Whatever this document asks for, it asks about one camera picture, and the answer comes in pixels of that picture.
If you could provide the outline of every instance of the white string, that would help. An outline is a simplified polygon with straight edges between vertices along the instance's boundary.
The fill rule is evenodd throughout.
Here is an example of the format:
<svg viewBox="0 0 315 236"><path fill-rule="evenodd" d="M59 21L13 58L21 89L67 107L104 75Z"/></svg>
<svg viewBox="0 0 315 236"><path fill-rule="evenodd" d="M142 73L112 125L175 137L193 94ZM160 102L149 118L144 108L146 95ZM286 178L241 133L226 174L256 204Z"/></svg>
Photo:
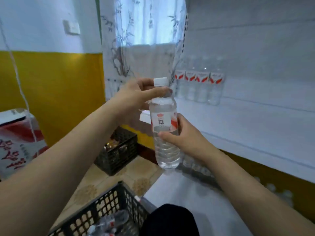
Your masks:
<svg viewBox="0 0 315 236"><path fill-rule="evenodd" d="M27 101L27 99L26 99L26 97L25 97L25 95L24 95L24 93L22 91L22 86L21 86L21 82L20 82L20 78L19 78L18 67L16 66L13 53L12 53L8 43L7 43L7 39L5 37L4 30L3 30L3 23L2 23L1 17L0 17L0 31L1 31L1 35L2 35L2 38L3 38L3 42L5 44L5 47L6 47L7 51L9 52L9 55L10 55L10 58L11 58L11 61L12 61L13 67L14 67L15 77L16 77L16 81L18 82L18 86L19 86L19 89L20 89L20 94L21 94L22 98L24 99L24 102L25 102L25 105L26 105L26 109L27 109L26 117L28 118L34 141L37 143L37 138L35 136L34 129L33 129L33 124L32 124L32 121L31 121L30 108L29 108L29 105L28 105L28 101Z"/></svg>

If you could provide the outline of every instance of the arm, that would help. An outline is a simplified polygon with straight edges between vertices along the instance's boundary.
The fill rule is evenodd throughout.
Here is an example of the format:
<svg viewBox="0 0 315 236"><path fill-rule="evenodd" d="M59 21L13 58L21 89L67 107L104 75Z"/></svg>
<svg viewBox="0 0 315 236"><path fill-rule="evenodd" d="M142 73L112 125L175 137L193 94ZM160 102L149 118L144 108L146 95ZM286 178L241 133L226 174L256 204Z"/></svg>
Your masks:
<svg viewBox="0 0 315 236"><path fill-rule="evenodd" d="M0 183L0 232L47 235L81 179L125 116L165 95L153 79L128 82L110 101L24 169Z"/></svg>
<svg viewBox="0 0 315 236"><path fill-rule="evenodd" d="M206 164L254 235L315 235L314 224L215 148L182 115L179 114L178 120L179 136L168 132L159 136Z"/></svg>

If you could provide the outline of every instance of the person's left arm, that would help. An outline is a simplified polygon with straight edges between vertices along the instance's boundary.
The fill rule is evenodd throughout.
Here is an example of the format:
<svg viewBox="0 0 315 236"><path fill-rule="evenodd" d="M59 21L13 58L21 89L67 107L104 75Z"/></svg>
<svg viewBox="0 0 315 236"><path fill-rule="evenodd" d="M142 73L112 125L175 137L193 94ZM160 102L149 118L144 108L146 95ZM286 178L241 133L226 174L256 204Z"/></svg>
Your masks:
<svg viewBox="0 0 315 236"><path fill-rule="evenodd" d="M59 142L0 183L0 232L47 235L81 179L110 138L145 101L166 94L153 79L133 79Z"/></svg>

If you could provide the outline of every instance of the brown baseboard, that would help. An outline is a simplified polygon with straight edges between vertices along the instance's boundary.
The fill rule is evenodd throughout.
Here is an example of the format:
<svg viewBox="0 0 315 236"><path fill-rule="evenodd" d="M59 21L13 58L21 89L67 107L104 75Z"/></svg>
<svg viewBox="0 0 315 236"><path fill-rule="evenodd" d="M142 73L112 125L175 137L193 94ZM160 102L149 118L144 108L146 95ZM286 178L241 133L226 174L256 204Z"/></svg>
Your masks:
<svg viewBox="0 0 315 236"><path fill-rule="evenodd" d="M138 155L143 157L144 159L147 159L149 160L150 162L154 163L157 165L157 161L156 161L156 158L155 158L155 152L154 150L148 148L148 147L145 147L141 144L137 144L137 152L138 152Z"/></svg>

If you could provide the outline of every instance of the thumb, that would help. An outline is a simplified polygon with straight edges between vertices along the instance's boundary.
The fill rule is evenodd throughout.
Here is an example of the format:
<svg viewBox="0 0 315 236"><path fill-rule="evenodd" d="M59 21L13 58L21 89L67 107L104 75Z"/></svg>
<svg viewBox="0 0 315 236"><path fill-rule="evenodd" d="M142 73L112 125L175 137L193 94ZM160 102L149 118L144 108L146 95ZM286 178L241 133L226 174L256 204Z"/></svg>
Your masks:
<svg viewBox="0 0 315 236"><path fill-rule="evenodd" d="M144 90L142 91L143 98L145 101L153 99L153 98L158 98L162 97L167 94L169 91L169 88L164 86L164 87L155 87L149 90Z"/></svg>
<svg viewBox="0 0 315 236"><path fill-rule="evenodd" d="M179 147L180 140L178 139L179 136L173 135L170 132L162 131L158 133L158 136L168 143L171 143L177 147Z"/></svg>

